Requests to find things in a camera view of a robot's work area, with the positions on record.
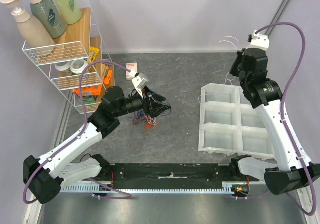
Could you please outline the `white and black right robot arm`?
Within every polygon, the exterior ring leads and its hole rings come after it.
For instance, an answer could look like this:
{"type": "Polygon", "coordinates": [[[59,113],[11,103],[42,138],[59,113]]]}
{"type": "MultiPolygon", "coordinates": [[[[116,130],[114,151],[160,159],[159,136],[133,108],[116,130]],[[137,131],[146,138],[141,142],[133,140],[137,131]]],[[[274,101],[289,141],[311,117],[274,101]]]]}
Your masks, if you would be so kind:
{"type": "Polygon", "coordinates": [[[310,185],[304,161],[312,182],[320,177],[320,165],[313,163],[299,144],[294,148],[285,128],[288,115],[281,113],[283,94],[279,85],[267,77],[268,57],[265,50],[243,48],[230,73],[240,80],[245,98],[257,112],[272,143],[276,164],[257,160],[251,155],[242,155],[231,160],[229,175],[235,181],[251,176],[266,183],[272,194],[278,196],[310,185]]]}

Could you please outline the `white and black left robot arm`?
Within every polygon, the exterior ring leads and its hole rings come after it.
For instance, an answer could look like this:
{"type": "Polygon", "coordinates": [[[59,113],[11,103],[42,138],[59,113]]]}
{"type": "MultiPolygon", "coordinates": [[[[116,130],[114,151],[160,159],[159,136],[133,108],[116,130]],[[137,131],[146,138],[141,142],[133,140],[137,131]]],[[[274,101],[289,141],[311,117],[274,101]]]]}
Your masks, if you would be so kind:
{"type": "Polygon", "coordinates": [[[106,180],[110,169],[109,163],[102,156],[96,155],[84,164],[71,165],[71,161],[110,135],[120,125],[119,117],[143,111],[154,119],[171,109],[172,106],[164,96],[147,86],[141,93],[134,90],[128,97],[125,97],[119,86],[108,88],[97,110],[90,117],[85,117],[81,129],[46,154],[38,158],[30,155],[24,160],[24,203],[33,203],[27,199],[28,191],[34,195],[35,201],[46,204],[53,200],[62,188],[73,183],[92,178],[106,180]]]}

